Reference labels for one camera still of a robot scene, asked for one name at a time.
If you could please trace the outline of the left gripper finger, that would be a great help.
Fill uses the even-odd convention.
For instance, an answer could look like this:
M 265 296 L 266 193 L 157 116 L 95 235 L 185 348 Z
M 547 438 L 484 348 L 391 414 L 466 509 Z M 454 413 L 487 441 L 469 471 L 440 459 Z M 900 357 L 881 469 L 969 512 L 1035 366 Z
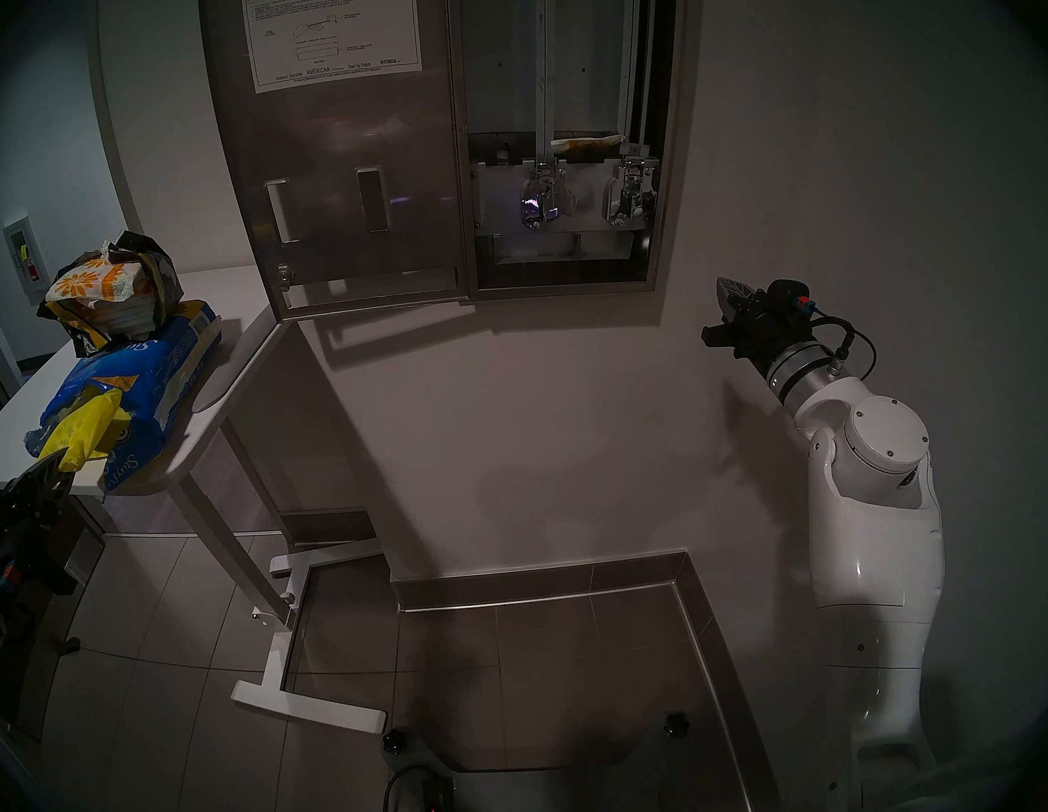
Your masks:
M 61 481 L 15 483 L 0 491 L 0 528 L 50 530 L 63 513 Z
M 70 491 L 75 470 L 61 470 L 61 462 L 66 448 L 52 453 L 34 462 L 32 466 L 15 477 L 3 488 L 4 495 Z

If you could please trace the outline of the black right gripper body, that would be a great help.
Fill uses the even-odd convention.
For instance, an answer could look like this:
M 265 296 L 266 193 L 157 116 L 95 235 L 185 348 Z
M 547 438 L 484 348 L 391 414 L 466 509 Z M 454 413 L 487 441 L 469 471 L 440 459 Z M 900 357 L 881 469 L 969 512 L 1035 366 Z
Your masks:
M 798 302 L 810 297 L 810 288 L 798 280 L 776 281 L 767 289 L 756 288 L 756 300 L 747 314 L 733 323 L 706 326 L 703 343 L 707 348 L 732 350 L 735 359 L 768 369 L 789 346 L 813 341 L 813 306 Z

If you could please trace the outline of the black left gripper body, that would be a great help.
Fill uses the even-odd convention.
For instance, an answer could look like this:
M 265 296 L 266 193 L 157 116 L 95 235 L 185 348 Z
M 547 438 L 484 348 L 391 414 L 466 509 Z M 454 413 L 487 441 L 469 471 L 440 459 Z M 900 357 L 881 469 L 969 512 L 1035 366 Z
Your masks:
M 44 585 L 52 594 L 69 595 L 77 579 L 50 554 L 49 537 L 62 515 L 56 504 L 0 517 L 0 608 L 10 608 L 22 584 Z

